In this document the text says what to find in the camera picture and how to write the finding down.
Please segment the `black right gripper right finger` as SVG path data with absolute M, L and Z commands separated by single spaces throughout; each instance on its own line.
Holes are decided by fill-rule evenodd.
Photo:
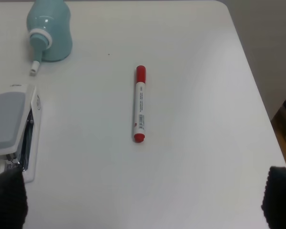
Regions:
M 270 167 L 261 209 L 271 229 L 286 229 L 286 167 Z

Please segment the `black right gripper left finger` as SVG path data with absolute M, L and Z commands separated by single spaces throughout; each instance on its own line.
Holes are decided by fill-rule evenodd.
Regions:
M 21 229 L 28 214 L 22 170 L 14 168 L 0 174 L 0 229 Z

